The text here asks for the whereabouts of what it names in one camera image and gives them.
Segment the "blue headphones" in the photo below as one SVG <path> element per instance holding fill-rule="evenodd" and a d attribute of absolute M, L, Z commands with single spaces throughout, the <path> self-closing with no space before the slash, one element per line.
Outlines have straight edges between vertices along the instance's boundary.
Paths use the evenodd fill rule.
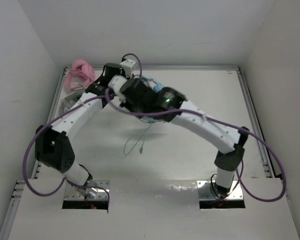
<path fill-rule="evenodd" d="M 151 77 L 142 76 L 141 81 L 156 93 L 165 87 L 161 82 Z"/>

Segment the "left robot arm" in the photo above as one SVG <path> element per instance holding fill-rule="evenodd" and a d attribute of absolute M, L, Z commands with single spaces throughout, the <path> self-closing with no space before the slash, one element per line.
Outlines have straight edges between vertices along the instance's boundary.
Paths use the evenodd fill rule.
<path fill-rule="evenodd" d="M 75 160 L 71 139 L 95 113 L 103 109 L 107 102 L 102 97 L 107 87 L 114 87 L 113 78 L 119 86 L 133 76 L 137 62 L 122 59 L 121 63 L 106 63 L 101 75 L 91 83 L 79 100 L 68 112 L 50 123 L 38 128 L 35 141 L 35 158 L 42 164 L 57 170 L 75 186 L 85 186 L 91 175 Z"/>

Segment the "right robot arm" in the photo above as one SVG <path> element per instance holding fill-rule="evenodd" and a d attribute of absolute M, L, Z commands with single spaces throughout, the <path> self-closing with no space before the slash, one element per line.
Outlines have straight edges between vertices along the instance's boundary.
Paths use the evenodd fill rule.
<path fill-rule="evenodd" d="M 214 160 L 217 174 L 212 188 L 218 198 L 228 195 L 243 160 L 247 134 L 209 121 L 184 94 L 170 87 L 157 89 L 137 79 L 121 78 L 112 90 L 120 98 L 120 106 L 130 112 L 154 113 L 153 119 L 183 127 L 214 145 L 218 150 Z"/>

